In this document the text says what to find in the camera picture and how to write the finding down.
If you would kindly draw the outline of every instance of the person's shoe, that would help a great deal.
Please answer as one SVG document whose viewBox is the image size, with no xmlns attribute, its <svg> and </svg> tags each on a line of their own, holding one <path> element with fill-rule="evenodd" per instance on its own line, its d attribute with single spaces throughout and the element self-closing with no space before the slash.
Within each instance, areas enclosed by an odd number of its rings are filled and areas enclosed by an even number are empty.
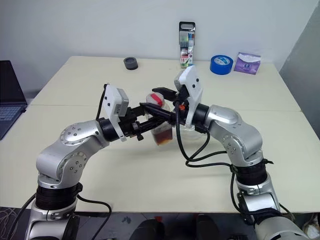
<svg viewBox="0 0 320 240">
<path fill-rule="evenodd" d="M 196 218 L 196 240 L 220 240 L 220 232 L 215 222 L 207 215 Z"/>
<path fill-rule="evenodd" d="M 129 240 L 163 240 L 165 226 L 155 219 L 148 219 L 140 223 Z"/>
<path fill-rule="evenodd" d="M 248 240 L 248 236 L 241 233 L 235 233 L 228 237 L 228 240 Z"/>
</svg>

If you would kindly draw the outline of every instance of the metal base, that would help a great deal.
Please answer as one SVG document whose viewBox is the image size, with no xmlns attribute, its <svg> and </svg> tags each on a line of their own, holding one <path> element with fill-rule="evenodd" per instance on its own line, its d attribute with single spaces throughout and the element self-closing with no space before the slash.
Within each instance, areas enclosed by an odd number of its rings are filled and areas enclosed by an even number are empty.
<svg viewBox="0 0 320 240">
<path fill-rule="evenodd" d="M 79 225 L 78 217 L 73 214 L 76 204 L 77 200 L 62 209 L 43 210 L 36 206 L 34 200 L 25 239 L 46 239 L 45 237 L 54 237 L 53 240 L 76 239 Z"/>
<path fill-rule="evenodd" d="M 248 211 L 265 208 L 273 208 L 280 211 L 279 202 L 269 173 L 267 173 L 266 180 L 261 184 L 244 185 L 236 180 L 236 185 L 243 195 Z"/>
<path fill-rule="evenodd" d="M 255 225 L 256 238 L 258 240 L 306 240 L 308 236 L 300 230 L 292 221 L 275 216 L 263 220 Z"/>
</svg>

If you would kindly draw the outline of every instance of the purple package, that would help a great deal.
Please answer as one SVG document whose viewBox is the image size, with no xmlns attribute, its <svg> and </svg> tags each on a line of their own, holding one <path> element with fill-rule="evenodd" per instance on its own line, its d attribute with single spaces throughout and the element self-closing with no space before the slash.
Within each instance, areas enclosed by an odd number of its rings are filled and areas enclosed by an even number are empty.
<svg viewBox="0 0 320 240">
<path fill-rule="evenodd" d="M 256 75 L 261 63 L 261 56 L 239 52 L 234 71 Z"/>
</svg>

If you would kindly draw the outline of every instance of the floor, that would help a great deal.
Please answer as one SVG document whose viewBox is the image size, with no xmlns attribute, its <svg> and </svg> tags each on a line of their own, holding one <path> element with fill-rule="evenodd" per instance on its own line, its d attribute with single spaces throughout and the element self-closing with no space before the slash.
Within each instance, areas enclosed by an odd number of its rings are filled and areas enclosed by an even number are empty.
<svg viewBox="0 0 320 240">
<path fill-rule="evenodd" d="M 22 215 L 17 231 L 12 240 L 23 240 L 25 231 L 29 220 L 30 210 L 27 209 Z M 231 234 L 245 234 L 249 240 L 256 240 L 256 235 L 252 226 L 246 225 L 239 214 L 237 213 L 209 213 L 208 214 L 217 224 L 221 240 L 227 240 Z M 192 223 L 196 217 L 194 213 L 126 213 L 115 212 L 112 213 L 109 221 L 101 230 L 96 240 L 128 240 L 136 229 L 136 227 L 146 219 L 153 219 L 157 217 L 165 225 L 167 235 L 172 235 L 177 229 L 184 232 L 192 229 Z M 310 215 L 300 214 L 296 216 L 298 226 L 306 222 Z M 90 240 L 99 228 L 103 218 L 81 216 L 77 240 Z M 186 240 L 188 238 L 171 238 L 174 240 Z"/>
</svg>

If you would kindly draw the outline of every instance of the white wall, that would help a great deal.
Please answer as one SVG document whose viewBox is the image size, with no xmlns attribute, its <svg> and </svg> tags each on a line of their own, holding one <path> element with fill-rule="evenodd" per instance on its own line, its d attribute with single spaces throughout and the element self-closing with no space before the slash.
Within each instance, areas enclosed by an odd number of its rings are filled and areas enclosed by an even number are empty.
<svg viewBox="0 0 320 240">
<path fill-rule="evenodd" d="M 318 0 L 0 0 L 0 59 L 25 92 L 72 55 L 179 59 L 178 22 L 195 21 L 195 59 L 261 54 L 278 70 Z"/>
</svg>

